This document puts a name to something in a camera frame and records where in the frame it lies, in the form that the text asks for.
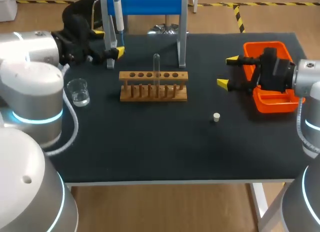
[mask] orange tray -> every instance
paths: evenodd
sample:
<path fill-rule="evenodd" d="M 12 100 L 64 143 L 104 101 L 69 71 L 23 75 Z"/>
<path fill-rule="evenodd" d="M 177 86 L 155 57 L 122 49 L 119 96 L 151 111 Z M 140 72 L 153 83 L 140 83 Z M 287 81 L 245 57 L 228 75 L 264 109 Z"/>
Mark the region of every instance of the orange tray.
<path fill-rule="evenodd" d="M 259 57 L 264 52 L 264 48 L 276 48 L 278 58 L 292 61 L 286 46 L 282 42 L 245 43 L 243 48 L 244 55 L 253 58 Z M 244 65 L 243 68 L 247 80 L 250 81 L 256 67 L 254 65 Z M 293 112 L 299 103 L 299 98 L 295 96 L 292 89 L 287 89 L 284 93 L 281 93 L 262 90 L 258 86 L 253 90 L 253 98 L 257 109 L 261 113 Z"/>

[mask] table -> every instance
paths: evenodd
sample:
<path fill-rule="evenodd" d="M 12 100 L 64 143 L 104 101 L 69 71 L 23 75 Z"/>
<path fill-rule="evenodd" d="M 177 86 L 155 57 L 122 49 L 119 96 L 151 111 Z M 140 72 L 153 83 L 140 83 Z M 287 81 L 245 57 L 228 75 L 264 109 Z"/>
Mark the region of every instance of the table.
<path fill-rule="evenodd" d="M 114 70 L 72 67 L 65 82 L 86 79 L 91 101 L 76 108 L 74 144 L 51 158 L 57 171 L 70 185 L 249 182 L 262 217 L 268 206 L 257 182 L 292 181 L 311 159 L 296 133 L 295 113 L 261 114 L 252 97 L 217 86 L 217 78 L 245 79 L 225 59 L 254 41 L 282 41 L 294 62 L 305 58 L 294 34 L 189 34 L 186 68 L 179 69 L 175 36 L 142 35 L 125 37 L 126 55 Z M 188 101 L 121 103 L 119 71 L 151 71 L 154 53 L 162 71 L 188 71 Z M 212 124 L 215 112 L 221 118 Z M 73 130 L 66 109 L 62 120 L 57 146 Z"/>

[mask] wooden floor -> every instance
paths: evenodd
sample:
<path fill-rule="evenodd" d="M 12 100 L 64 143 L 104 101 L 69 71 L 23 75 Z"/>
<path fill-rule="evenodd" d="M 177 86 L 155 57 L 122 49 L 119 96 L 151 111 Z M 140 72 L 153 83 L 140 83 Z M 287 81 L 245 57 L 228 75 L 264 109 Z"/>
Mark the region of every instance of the wooden floor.
<path fill-rule="evenodd" d="M 320 0 L 199 0 L 217 2 L 320 2 Z M 14 22 L 0 23 L 0 33 L 49 30 L 63 27 L 66 5 L 21 4 Z M 238 33 L 234 12 L 227 7 L 199 7 L 188 14 L 191 33 Z M 310 59 L 320 59 L 320 7 L 240 7 L 246 32 L 295 32 Z M 129 33 L 145 34 L 163 16 L 129 18 Z M 282 185 L 264 184 L 268 203 Z M 257 231 L 250 193 L 244 184 L 137 185 L 80 187 L 75 198 L 79 232 L 200 232 Z M 274 231 L 283 231 L 278 226 Z"/>

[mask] wooden peg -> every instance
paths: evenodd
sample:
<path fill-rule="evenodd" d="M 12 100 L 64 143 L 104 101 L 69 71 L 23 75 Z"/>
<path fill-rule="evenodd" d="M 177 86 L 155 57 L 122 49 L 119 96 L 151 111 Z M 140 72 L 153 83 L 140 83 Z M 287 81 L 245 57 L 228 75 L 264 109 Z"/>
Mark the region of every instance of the wooden peg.
<path fill-rule="evenodd" d="M 148 84 L 148 97 L 150 97 L 151 94 L 151 84 Z"/>
<path fill-rule="evenodd" d="M 164 98 L 168 96 L 168 85 L 164 86 Z"/>
<path fill-rule="evenodd" d="M 159 85 L 156 85 L 155 86 L 155 97 L 158 98 L 159 94 L 160 94 L 160 88 L 159 88 Z"/>
<path fill-rule="evenodd" d="M 185 82 L 184 82 L 184 81 L 181 81 L 179 90 L 182 90 L 182 89 L 184 88 L 184 85 L 185 85 Z"/>
<path fill-rule="evenodd" d="M 124 81 L 124 90 L 128 90 L 128 80 Z"/>
<path fill-rule="evenodd" d="M 173 98 L 176 97 L 176 90 L 177 90 L 177 85 L 174 84 L 174 86 L 173 86 L 173 93 L 172 93 L 172 97 L 173 97 Z"/>
<path fill-rule="evenodd" d="M 135 94 L 135 86 L 131 84 L 131 97 L 133 98 Z"/>
<path fill-rule="evenodd" d="M 142 84 L 139 84 L 139 97 L 142 97 Z"/>

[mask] small white cap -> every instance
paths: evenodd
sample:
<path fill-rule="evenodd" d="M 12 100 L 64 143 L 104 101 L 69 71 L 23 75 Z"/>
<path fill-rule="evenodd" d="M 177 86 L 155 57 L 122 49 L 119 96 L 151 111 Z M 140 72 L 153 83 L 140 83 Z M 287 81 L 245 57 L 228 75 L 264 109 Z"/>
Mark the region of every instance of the small white cap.
<path fill-rule="evenodd" d="M 220 119 L 220 114 L 219 113 L 214 113 L 213 114 L 213 120 L 214 120 L 214 122 L 218 122 L 219 121 L 219 119 Z"/>

